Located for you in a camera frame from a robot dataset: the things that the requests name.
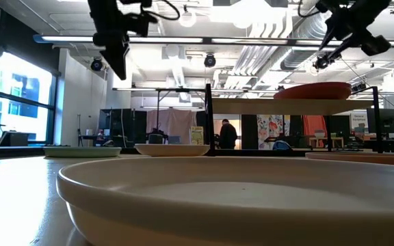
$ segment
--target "ceiling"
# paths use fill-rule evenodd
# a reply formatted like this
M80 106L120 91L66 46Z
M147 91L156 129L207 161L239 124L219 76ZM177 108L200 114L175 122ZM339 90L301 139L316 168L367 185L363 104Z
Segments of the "ceiling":
M261 3L262 0L241 0L250 1L250 3ZM289 9L286 15L290 17L294 28L301 25L297 12L298 0L290 0L293 3L289 4ZM304 0L302 11L306 12L314 6L316 0ZM185 27L178 21L161 20L158 25L150 25L150 36L211 36L211 37L246 37L252 36L253 28L238 28L236 19L244 22L247 18L272 18L273 14L265 14L262 12L262 7L256 9L243 10L240 15L232 21L225 21L223 18L218 18L214 21L213 15L216 10L227 12L227 9L220 9L220 7L213 7L212 0L190 0L182 1L175 0L172 3L183 13L183 6L187 5L188 10L196 13L196 22L192 27ZM153 2L154 11L166 16L172 16L174 12L166 6L163 2ZM84 1L57 1L57 0L0 0L0 7L6 12L16 17L38 33L44 35L74 35L74 36L90 36L95 32L92 19L89 15L88 4ZM123 12L138 11L137 6L120 6ZM183 20L189 21L192 17L186 14ZM284 27L288 27L287 20L283 20ZM369 27L369 30L374 35L383 35L385 38L394 40L394 14L389 14L389 10L385 10L376 19L375 23ZM279 37L287 35L281 31ZM93 44L59 44L60 47L70 49L71 55L78 59L83 65L89 66L93 57L99 56L99 48ZM166 81L167 77L174 77L172 73L172 64L168 59L162 59L162 47L158 44L132 44L131 51L128 56L134 64L133 80L136 85L143 85L150 87L150 85L159 85L160 81ZM212 79L216 70L230 71L241 58L241 54L245 52L244 46L229 46L229 45L183 45L185 49L185 59L181 62L183 75L185 81L189 77ZM278 50L275 50L269 59L262 64L260 72L256 74L249 74L250 78L261 78L261 71L268 71L266 64L275 60L275 55ZM213 53L217 59L217 64L213 68L205 68L203 61L207 53ZM369 74L376 71L374 77L369 77L371 83L379 83L382 81L384 74L388 73L394 68L394 49L368 57L360 49L349 49L342 53L344 61L337 61L324 71L318 74L311 69L309 57L294 71L287 73L282 81L287 81L291 84L297 85L302 83L315 83L319 81L351 81L357 77L355 72L359 75ZM281 81L272 81L273 74L267 75L267 80L262 80L258 85L260 88L269 89L271 86L276 86ZM252 79L243 84L246 86L258 86L251 82Z

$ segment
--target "computer screen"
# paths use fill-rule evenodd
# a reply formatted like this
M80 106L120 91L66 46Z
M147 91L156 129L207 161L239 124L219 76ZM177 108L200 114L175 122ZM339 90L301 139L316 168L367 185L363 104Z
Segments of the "computer screen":
M394 133L394 109L380 109L380 121L382 133ZM367 122L369 133L376 133L375 111L367 109Z

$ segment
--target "table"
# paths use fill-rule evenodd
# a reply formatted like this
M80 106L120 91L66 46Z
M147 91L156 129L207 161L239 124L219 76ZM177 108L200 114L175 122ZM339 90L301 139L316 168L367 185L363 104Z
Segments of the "table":
M74 228L55 179L62 167L92 160L0 159L0 245L90 246Z
M317 144L319 143L319 140L327 140L327 139L328 138L326 138L326 137L310 137L309 138L309 145L313 146L313 141L315 141L315 145L313 147L318 148ZM336 146L335 141L341 141L340 148L343 148L345 146L344 140L342 137L331 137L331 140L332 140L332 146L334 146L334 147Z

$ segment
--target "camera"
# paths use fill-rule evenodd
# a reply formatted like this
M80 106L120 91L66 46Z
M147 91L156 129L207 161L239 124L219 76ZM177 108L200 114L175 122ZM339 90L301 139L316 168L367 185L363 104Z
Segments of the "camera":
M101 60L101 57L95 57L94 61L90 64L90 69L95 72L100 72L103 69L105 69L105 64L103 64L103 61Z
M215 66L216 60L213 54L207 54L205 58L205 67L212 68Z

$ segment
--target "dark jacket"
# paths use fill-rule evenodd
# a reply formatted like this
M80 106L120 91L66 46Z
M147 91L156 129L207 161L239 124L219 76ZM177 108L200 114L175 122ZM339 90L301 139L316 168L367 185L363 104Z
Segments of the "dark jacket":
M237 130L231 124L224 124L220 131L220 148L233 149L235 147L235 140L237 140Z

